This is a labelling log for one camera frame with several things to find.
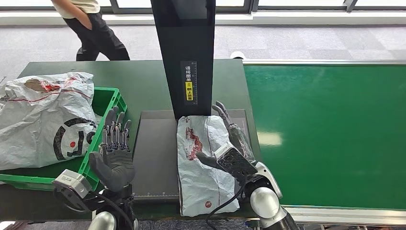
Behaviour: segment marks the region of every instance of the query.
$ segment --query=person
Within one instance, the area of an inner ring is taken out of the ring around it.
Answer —
[[[112,61],[130,60],[124,44],[103,20],[96,0],[51,1],[82,42],[76,61],[95,61],[100,52]]]

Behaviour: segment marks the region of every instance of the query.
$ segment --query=yellow label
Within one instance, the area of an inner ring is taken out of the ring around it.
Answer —
[[[193,83],[191,81],[185,82],[186,85],[186,100],[193,101]]]

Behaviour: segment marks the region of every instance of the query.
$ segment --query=black pants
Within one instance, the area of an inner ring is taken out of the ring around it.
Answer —
[[[109,60],[130,60],[127,49],[111,30],[101,13],[87,14],[92,30],[83,26],[76,18],[66,19],[66,24],[78,35],[82,47],[76,54],[76,61],[95,61],[99,53],[104,54]]]

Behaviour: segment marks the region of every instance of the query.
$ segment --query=green crate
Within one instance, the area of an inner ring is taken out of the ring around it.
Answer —
[[[114,106],[118,106],[120,112],[125,112],[127,110],[127,105],[124,103],[118,89],[102,87],[94,88],[92,107],[97,115],[103,116],[100,124],[104,123],[107,112]],[[90,170],[88,162],[89,153],[92,151],[98,151],[99,149],[99,144],[102,141],[102,129],[103,125],[99,125],[84,157],[77,157],[69,161],[48,165],[42,168],[3,170],[0,171],[0,181],[21,189],[52,191],[54,189],[52,181],[57,178],[62,171],[70,169],[84,175],[90,182],[93,190],[96,189],[99,183],[99,178],[97,178],[94,172]]]

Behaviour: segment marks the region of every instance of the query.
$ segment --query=crumpled bag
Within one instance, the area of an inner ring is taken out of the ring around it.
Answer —
[[[219,169],[202,164],[196,152],[208,156],[229,141],[228,132],[219,116],[187,116],[178,121],[178,174],[180,214],[194,217],[208,214],[234,196],[234,178]],[[216,213],[239,209],[235,199]]]
[[[96,131],[93,75],[29,76],[0,88],[0,170],[36,168],[86,153]]]

